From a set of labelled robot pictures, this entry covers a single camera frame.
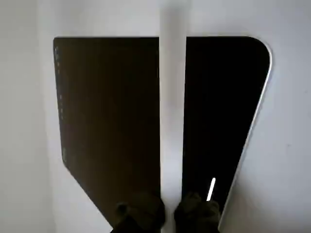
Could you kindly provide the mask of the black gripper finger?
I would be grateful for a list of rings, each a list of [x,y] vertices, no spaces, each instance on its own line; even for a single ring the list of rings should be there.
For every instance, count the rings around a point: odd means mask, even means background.
[[[220,210],[217,202],[198,193],[186,194],[174,212],[177,233],[218,233]]]
[[[158,193],[140,192],[128,202],[117,205],[117,233],[159,233],[166,215],[165,205]]]

